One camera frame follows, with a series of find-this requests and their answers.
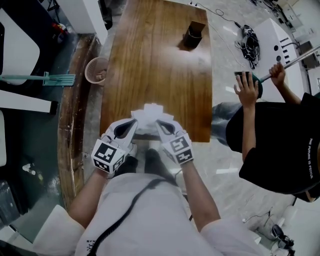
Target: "floor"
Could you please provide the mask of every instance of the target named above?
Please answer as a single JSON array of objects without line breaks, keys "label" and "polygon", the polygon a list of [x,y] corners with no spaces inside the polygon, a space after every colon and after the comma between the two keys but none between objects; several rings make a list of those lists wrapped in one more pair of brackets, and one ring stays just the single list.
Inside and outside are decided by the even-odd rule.
[{"label": "floor", "polygon": [[[254,28],[267,18],[275,17],[261,6],[255,6],[249,0],[200,0],[201,4],[211,10],[221,9],[224,17],[237,21],[239,24],[247,24]],[[117,14],[124,8],[125,0],[118,1],[112,6]],[[175,0],[174,2],[188,4],[188,0]],[[212,105],[221,102],[238,102],[237,96],[227,90],[226,87],[233,87],[235,78],[234,71],[241,71],[242,63],[246,70],[250,70],[249,63],[243,58],[240,50],[235,48],[234,42],[241,38],[241,30],[233,23],[226,21],[209,11],[207,11],[210,23],[210,41],[212,56]],[[120,15],[113,16],[113,27],[108,31],[108,38],[102,47],[101,56],[108,58],[110,55],[112,42],[116,33]],[[84,127],[83,154],[84,154],[84,176],[88,179],[93,167],[90,154],[99,136],[100,113],[102,103],[103,88],[92,86],[86,112],[86,122]],[[143,153],[148,148],[145,142],[137,141],[139,166],[138,171],[143,169]],[[240,179],[238,172],[242,166],[242,155],[231,151],[228,147],[220,144],[216,139],[211,139],[210,143],[193,143],[195,152],[195,165],[210,193],[212,194],[222,217],[238,214],[242,219],[255,215],[263,215],[271,208],[271,217],[265,214],[263,217],[253,217],[246,225],[251,230],[258,230],[268,236],[270,226],[273,225],[282,215],[287,206],[293,203],[292,195],[282,195],[262,189],[250,182]],[[178,172],[178,166],[174,166],[168,158],[163,156],[163,161],[172,173]],[[184,190],[182,174],[177,175],[177,182]]]},{"label": "floor", "polygon": [[[56,19],[54,11],[49,12]],[[70,26],[66,16],[59,10],[60,21],[67,27]],[[79,36],[71,32],[54,59],[50,74],[66,74],[69,69],[71,57],[79,41]],[[43,100],[62,100],[62,87],[44,87],[36,97]],[[25,194],[25,202],[28,212],[11,225],[28,241],[33,242],[48,218],[53,208],[58,204],[63,206],[61,194],[58,155],[57,155],[57,130],[59,115],[49,115],[34,111],[12,110],[15,116],[13,129],[15,137],[19,138],[21,152],[15,159],[17,176],[21,179],[22,190]],[[22,166],[33,163],[32,170],[35,175],[22,169]]]}]

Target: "black pants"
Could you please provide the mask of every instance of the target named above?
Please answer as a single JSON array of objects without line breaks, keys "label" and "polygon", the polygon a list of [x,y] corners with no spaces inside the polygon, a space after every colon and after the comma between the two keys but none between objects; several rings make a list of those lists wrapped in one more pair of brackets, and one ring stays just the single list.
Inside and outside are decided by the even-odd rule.
[{"label": "black pants", "polygon": [[[128,173],[135,174],[137,172],[137,166],[138,160],[133,156],[128,156],[124,163],[115,172],[114,177]],[[166,179],[170,184],[178,186],[173,175],[167,170],[166,166],[161,161],[159,153],[152,148],[145,153],[144,173],[156,174]]]}]

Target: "green mop head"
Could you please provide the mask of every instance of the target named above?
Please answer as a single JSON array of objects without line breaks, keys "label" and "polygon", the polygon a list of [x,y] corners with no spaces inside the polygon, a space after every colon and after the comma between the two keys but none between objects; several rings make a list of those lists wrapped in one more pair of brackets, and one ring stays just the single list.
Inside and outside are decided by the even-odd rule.
[{"label": "green mop head", "polygon": [[[241,78],[241,81],[242,81],[242,72],[234,72],[234,75],[235,75],[235,76],[239,75],[240,78]],[[248,81],[248,79],[249,79],[249,72],[245,72],[245,76],[246,76],[246,80]],[[252,73],[252,80],[253,80],[253,84],[255,84],[255,82],[258,81],[258,89],[259,89],[258,99],[260,99],[261,96],[262,96],[262,93],[263,93],[263,91],[264,91],[264,89],[263,89],[263,87],[262,87],[262,83],[261,83],[261,81],[259,80],[259,78],[255,76],[254,73]]]}]

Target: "tiled floor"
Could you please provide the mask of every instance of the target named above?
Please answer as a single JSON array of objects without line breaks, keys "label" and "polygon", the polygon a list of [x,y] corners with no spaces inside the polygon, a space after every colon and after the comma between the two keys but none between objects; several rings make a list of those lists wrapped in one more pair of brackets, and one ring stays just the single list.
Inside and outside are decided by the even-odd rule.
[{"label": "tiled floor", "polygon": [[[213,11],[215,9],[223,10],[226,19],[235,20],[241,25],[247,24],[252,28],[267,18],[275,19],[272,13],[268,13],[266,9],[261,7],[263,3],[260,3],[261,6],[255,6],[249,0],[200,1],[201,4]],[[176,0],[175,2],[189,3],[188,0]],[[122,9],[123,4],[124,2],[122,2],[118,10]],[[248,61],[243,58],[241,51],[235,48],[234,45],[235,41],[241,38],[241,30],[233,22],[226,21],[209,11],[207,11],[207,17],[209,23],[214,26],[220,36],[226,41],[236,59],[246,67],[244,69],[250,70]],[[109,57],[119,19],[120,16],[113,18],[113,27],[108,31],[108,39],[101,50],[101,56]],[[232,88],[235,83],[233,72],[242,70],[242,67],[237,63],[235,57],[218,33],[210,27],[213,106],[221,102],[238,102],[237,96],[233,92],[228,91],[226,87]],[[102,92],[102,87],[92,86],[89,95],[83,138],[83,152],[85,152],[85,157],[87,157],[84,161],[86,179],[93,170],[90,163],[90,154],[99,135]],[[139,171],[141,171],[144,163],[143,152],[148,145],[142,142],[139,142],[138,145],[139,152],[137,158],[140,162],[138,167]],[[266,223],[268,216],[265,215],[261,218],[254,217],[247,222],[248,227],[252,230],[259,227],[260,231],[267,233],[268,227],[279,219],[288,205],[292,204],[294,197],[291,195],[273,193],[240,179],[238,172],[243,163],[241,154],[231,151],[216,139],[211,139],[210,143],[193,143],[193,148],[195,152],[195,165],[215,199],[223,217],[239,214],[241,218],[248,219],[254,215],[265,214],[273,207],[271,211],[272,221],[269,220]],[[174,166],[165,156],[163,156],[163,161],[173,173],[179,171],[179,167]],[[184,183],[181,173],[177,175],[177,182],[183,189]]]}]

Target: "jeans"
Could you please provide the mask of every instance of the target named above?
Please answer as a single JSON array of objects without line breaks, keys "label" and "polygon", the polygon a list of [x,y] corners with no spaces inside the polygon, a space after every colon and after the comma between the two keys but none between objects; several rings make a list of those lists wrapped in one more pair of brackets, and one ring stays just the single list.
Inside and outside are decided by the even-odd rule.
[{"label": "jeans", "polygon": [[227,125],[241,106],[241,103],[222,102],[212,108],[211,136],[225,146],[228,146]]},{"label": "jeans", "polygon": [[[128,173],[135,174],[137,172],[137,166],[138,160],[133,156],[128,156],[124,163],[120,165],[113,177]],[[161,161],[159,153],[152,148],[145,153],[144,173],[158,175],[170,184],[178,186],[173,175],[167,170],[166,166]]]}]

